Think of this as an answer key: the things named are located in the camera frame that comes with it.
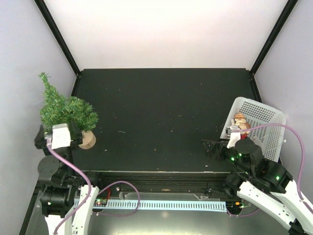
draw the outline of small christmas tree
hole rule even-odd
[[[59,94],[54,86],[48,82],[48,76],[42,72],[39,77],[42,79],[45,91],[45,105],[39,111],[41,121],[45,130],[50,132],[53,125],[67,123],[71,127],[71,120],[82,131],[90,131],[96,127],[98,114],[93,112],[93,107],[82,99],[74,96],[66,98]]]

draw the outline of black table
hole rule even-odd
[[[245,69],[88,69],[76,96],[93,105],[97,142],[75,150],[82,170],[229,172],[208,160],[235,98],[254,99]]]

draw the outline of purple cable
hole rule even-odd
[[[80,174],[84,180],[86,180],[87,184],[88,184],[88,193],[86,195],[86,197],[84,198],[84,200],[81,202],[81,204],[79,204],[70,214],[68,214],[56,227],[55,230],[53,232],[54,235],[58,234],[58,229],[60,228],[60,226],[67,221],[72,215],[74,215],[78,209],[81,208],[81,206],[87,201],[88,197],[90,196],[91,193],[91,183],[90,180],[88,179],[88,177],[79,169],[77,168],[74,164],[70,163],[68,160],[62,158],[59,154],[57,154],[52,148],[51,148],[51,138],[47,139],[47,148],[49,150],[49,152],[56,157],[57,159],[59,159],[60,161],[62,161],[64,164],[68,165],[70,168],[72,168],[73,170],[75,170],[78,174]]]
[[[94,214],[97,214],[97,215],[107,215],[107,216],[116,216],[116,217],[126,217],[126,216],[130,216],[130,215],[136,213],[136,211],[138,210],[139,205],[140,205],[140,195],[139,195],[139,192],[138,192],[138,190],[136,189],[136,187],[135,187],[134,185],[132,185],[131,183],[127,182],[127,181],[120,180],[120,181],[116,181],[116,182],[114,182],[114,183],[112,183],[112,184],[106,186],[104,189],[102,189],[102,190],[98,193],[98,196],[99,196],[102,192],[104,192],[105,190],[107,190],[109,187],[111,187],[111,186],[113,186],[113,185],[116,185],[116,184],[127,184],[127,185],[131,186],[131,187],[136,191],[136,193],[137,193],[137,195],[138,195],[138,203],[137,203],[136,208],[135,208],[132,212],[130,212],[130,213],[128,213],[128,214],[107,214],[107,213],[101,213],[101,214],[100,214],[100,213],[98,213],[98,212],[94,212]]]
[[[283,124],[279,124],[279,123],[269,123],[269,124],[263,124],[263,125],[260,125],[260,126],[256,126],[256,127],[250,128],[250,129],[231,130],[231,132],[253,131],[255,129],[259,129],[259,128],[267,127],[267,126],[281,126],[281,127],[285,127],[288,130],[292,131],[295,134],[295,136],[297,136],[297,138],[299,140],[299,143],[300,143],[300,146],[301,146],[301,165],[300,165],[299,174],[298,174],[297,191],[298,191],[299,197],[302,200],[303,204],[309,209],[309,211],[311,213],[313,213],[313,209],[309,206],[309,204],[303,201],[303,196],[302,196],[302,192],[301,192],[301,178],[302,178],[302,171],[303,171],[303,166],[304,166],[304,162],[305,162],[305,149],[304,149],[304,144],[303,144],[303,142],[301,140],[301,137],[299,136],[299,134],[294,129],[292,129],[289,126],[286,126],[286,125],[283,125]]]
[[[251,212],[249,214],[243,214],[243,215],[240,215],[240,214],[231,214],[228,210],[227,210],[227,214],[229,214],[230,216],[235,216],[235,217],[248,217],[248,216],[251,216],[251,215],[254,215],[256,214],[257,212],[259,212],[260,208],[256,209],[254,212]]]

